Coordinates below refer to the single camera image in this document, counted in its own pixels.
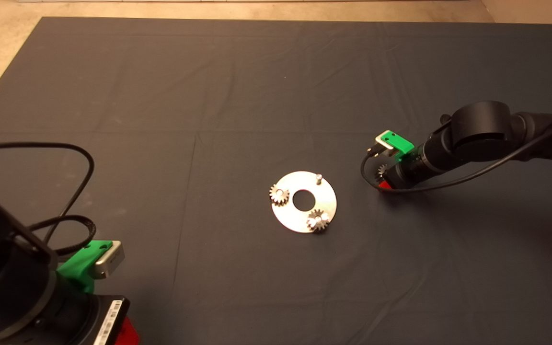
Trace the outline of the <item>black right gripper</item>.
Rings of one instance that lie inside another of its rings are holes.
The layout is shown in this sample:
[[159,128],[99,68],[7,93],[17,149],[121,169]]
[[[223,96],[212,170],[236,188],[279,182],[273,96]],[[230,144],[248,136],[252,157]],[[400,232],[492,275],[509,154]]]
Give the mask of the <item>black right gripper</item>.
[[378,189],[381,191],[410,189],[420,183],[417,172],[416,165],[410,161],[397,163],[382,174],[383,180],[379,182]]

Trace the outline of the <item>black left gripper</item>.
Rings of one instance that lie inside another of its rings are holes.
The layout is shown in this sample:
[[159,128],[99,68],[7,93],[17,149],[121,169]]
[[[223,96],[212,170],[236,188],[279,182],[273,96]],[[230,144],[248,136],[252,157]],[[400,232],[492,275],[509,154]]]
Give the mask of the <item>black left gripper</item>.
[[131,302],[121,295],[90,295],[90,312],[79,345],[139,345],[139,335],[127,317]]

